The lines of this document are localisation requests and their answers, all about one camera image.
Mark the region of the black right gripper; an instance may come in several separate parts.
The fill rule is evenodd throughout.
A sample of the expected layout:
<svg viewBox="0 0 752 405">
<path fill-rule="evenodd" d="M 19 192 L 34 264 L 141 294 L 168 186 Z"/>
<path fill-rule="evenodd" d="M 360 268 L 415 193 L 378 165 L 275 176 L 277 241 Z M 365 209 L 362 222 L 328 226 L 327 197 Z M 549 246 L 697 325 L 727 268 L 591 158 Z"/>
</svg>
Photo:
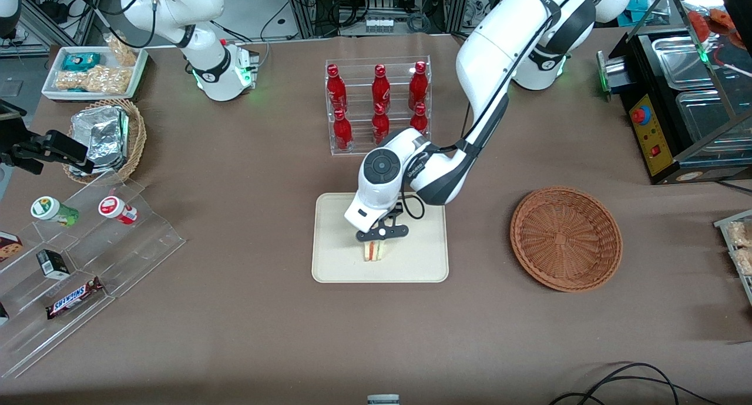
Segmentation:
<svg viewBox="0 0 752 405">
<path fill-rule="evenodd" d="M 65 162 L 84 164 L 87 161 L 88 148 L 58 130 L 46 132 L 45 149 L 50 154 L 64 159 Z M 44 165 L 37 158 L 42 158 L 43 154 L 39 135 L 2 135 L 1 137 L 1 161 L 6 166 L 40 175 Z"/>
</svg>

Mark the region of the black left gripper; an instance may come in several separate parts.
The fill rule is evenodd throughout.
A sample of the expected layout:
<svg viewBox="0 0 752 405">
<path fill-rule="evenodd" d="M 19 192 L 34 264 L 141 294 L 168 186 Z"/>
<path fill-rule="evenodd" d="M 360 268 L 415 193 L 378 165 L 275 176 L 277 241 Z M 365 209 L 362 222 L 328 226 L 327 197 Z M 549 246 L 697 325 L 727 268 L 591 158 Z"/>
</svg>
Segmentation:
<svg viewBox="0 0 752 405">
<path fill-rule="evenodd" d="M 397 218 L 404 212 L 403 205 L 395 207 L 387 212 L 384 217 L 377 220 L 365 233 L 358 231 L 355 239 L 362 242 L 364 258 L 369 258 L 369 242 L 381 241 L 381 257 L 384 257 L 388 239 L 404 238 L 409 234 L 407 225 L 399 225 Z"/>
</svg>

